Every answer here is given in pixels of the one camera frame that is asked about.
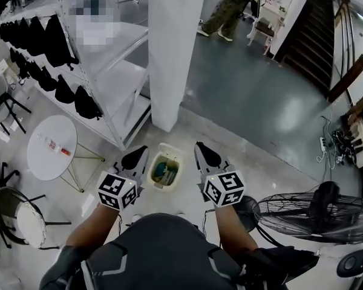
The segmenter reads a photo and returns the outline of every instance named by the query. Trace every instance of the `shelf rack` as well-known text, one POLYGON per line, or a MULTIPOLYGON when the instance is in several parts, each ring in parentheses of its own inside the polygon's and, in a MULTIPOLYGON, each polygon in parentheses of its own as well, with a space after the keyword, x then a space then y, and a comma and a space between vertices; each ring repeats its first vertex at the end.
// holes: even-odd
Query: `shelf rack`
MULTIPOLYGON (((72 65, 73 70, 66 65, 53 68, 44 54, 32 57, 25 50, 14 50, 40 67, 45 66, 55 79, 61 74, 72 89, 82 85, 103 112, 99 120, 81 117, 74 103, 58 102, 54 91, 46 92, 36 83, 44 96, 96 134, 125 150, 151 115, 150 100, 140 95, 148 79, 148 70, 125 60, 148 40, 148 28, 104 21, 103 16, 97 16, 94 22, 86 16, 73 16, 77 1, 80 0, 34 0, 24 8, 1 16, 0 23, 37 16, 45 28, 48 17, 58 15, 69 48, 80 61, 78 65, 72 65)), ((108 7, 113 8, 112 3, 108 3, 108 7)))

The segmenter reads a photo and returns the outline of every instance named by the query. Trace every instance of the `staircase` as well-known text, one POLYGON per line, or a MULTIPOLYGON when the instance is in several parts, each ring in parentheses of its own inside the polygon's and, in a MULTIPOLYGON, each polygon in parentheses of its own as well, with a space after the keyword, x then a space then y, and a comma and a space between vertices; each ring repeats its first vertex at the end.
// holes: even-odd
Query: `staircase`
POLYGON ((330 91, 335 43, 332 0, 307 0, 276 60, 297 70, 320 91, 330 91))

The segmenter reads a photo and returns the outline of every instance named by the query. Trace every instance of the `fan grille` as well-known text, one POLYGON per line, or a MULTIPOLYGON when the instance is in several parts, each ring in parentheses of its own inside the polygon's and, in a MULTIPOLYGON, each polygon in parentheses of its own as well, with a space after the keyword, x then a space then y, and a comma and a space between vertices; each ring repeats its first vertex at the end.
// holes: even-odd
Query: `fan grille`
POLYGON ((363 242, 363 199, 339 196, 318 199, 314 193, 285 193, 258 203, 259 221, 280 233, 330 242, 363 242))

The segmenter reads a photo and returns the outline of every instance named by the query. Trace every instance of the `white tiled floor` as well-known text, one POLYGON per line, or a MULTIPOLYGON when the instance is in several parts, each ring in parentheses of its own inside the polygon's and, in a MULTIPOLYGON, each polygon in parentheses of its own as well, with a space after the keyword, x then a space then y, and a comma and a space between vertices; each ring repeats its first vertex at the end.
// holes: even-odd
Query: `white tiled floor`
MULTIPOLYGON (((65 115, 65 113, 44 98, 37 90, 32 90, 28 106, 32 109, 33 113, 31 117, 24 116, 24 124, 28 130, 27 134, 24 135, 20 130, 17 130, 11 136, 9 143, 0 140, 0 160, 8 162, 11 169, 18 169, 21 172, 20 180, 12 180, 11 185, 20 189, 30 198, 46 194, 47 199, 41 199, 37 202, 42 212, 45 213, 46 219, 49 221, 63 221, 65 219, 72 221, 73 224, 71 226, 53 226, 51 228, 50 239, 52 243, 62 246, 70 231, 90 213, 91 208, 96 203, 96 201, 93 201, 86 210, 87 205, 85 203, 88 204, 89 199, 91 200, 91 195, 94 193, 95 179, 89 185, 88 190, 80 194, 61 179, 42 182, 30 173, 27 169, 26 149, 32 130, 43 119, 56 114, 65 115), (57 211, 62 213, 61 216, 54 213, 57 211)), ((119 150, 109 142, 95 136, 76 120, 73 120, 73 122, 77 127, 79 143, 106 158, 103 169, 107 169, 107 167, 112 165, 116 156, 120 153, 119 150)), ((146 189, 145 192, 147 192, 148 196, 139 198, 136 205, 130 208, 130 211, 123 212, 123 224, 129 223, 128 215, 134 211, 139 211, 141 214, 155 211, 174 213, 179 209, 182 209, 194 223, 199 224, 201 222, 205 208, 199 207, 199 205, 198 207, 195 204, 190 206, 184 205, 182 208, 172 207, 169 204, 163 205, 172 197, 176 197, 176 195, 182 197, 182 189, 185 191, 184 194, 188 194, 190 198, 198 195, 196 183, 199 181, 199 174, 193 156, 196 141, 202 141, 219 152, 226 154, 232 164, 243 173, 247 184, 247 194, 254 197, 257 201, 275 193, 305 192, 316 185, 316 182, 309 177, 248 143, 246 140, 214 125, 205 118, 181 109, 179 121, 172 132, 166 133, 147 123, 132 144, 132 146, 138 144, 147 145, 150 149, 149 160, 157 152, 157 146, 161 142, 166 142, 184 151, 186 167, 183 171, 183 179, 178 186, 180 192, 151 197, 149 189, 146 189)), ((80 173, 88 173, 90 168, 93 169, 94 166, 95 164, 83 163, 78 175, 80 176, 80 173)), ((217 234, 215 233, 215 224, 213 222, 215 222, 214 215, 208 220, 208 239, 217 243, 217 234)), ((300 249, 316 251, 324 247, 322 250, 324 256, 321 257, 317 267, 290 282, 288 284, 289 289, 340 290, 349 288, 351 280, 340 279, 336 275, 336 266, 339 258, 347 253, 348 249, 346 246, 332 247, 327 244, 294 239, 272 230, 267 231, 281 243, 294 245, 300 249)), ((251 234, 259 246, 272 247, 256 231, 253 231, 251 234)), ((349 248, 358 249, 359 247, 352 246, 349 248)), ((23 289, 37 289, 41 277, 55 261, 58 254, 59 252, 56 250, 41 251, 30 246, 15 244, 13 244, 11 250, 8 250, 3 246, 0 238, 0 268, 5 268, 12 278, 18 277, 21 280, 23 289)))

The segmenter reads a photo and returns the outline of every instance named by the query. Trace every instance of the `electric fan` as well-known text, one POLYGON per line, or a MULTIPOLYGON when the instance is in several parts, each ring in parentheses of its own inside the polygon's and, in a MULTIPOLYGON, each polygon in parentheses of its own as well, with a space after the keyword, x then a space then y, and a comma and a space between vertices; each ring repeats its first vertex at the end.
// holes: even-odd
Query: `electric fan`
POLYGON ((335 182, 323 182, 315 192, 269 196, 253 212, 261 224, 299 239, 363 242, 363 199, 340 195, 335 182))

